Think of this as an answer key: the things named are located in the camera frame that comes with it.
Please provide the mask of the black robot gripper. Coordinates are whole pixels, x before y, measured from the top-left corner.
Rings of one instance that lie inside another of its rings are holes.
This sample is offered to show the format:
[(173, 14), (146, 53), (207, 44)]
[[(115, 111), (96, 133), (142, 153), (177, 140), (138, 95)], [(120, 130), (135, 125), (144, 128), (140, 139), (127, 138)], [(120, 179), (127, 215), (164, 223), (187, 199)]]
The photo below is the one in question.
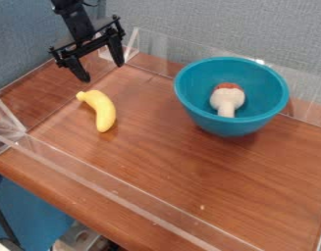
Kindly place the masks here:
[(116, 67), (124, 64), (122, 38), (126, 32), (119, 17), (112, 15), (95, 24), (87, 14), (88, 3), (84, 0), (49, 1), (53, 13), (61, 17), (72, 36), (72, 41), (59, 48), (51, 47), (49, 53), (59, 67), (68, 68), (79, 81), (90, 82), (90, 73), (79, 59), (98, 48), (107, 46)]

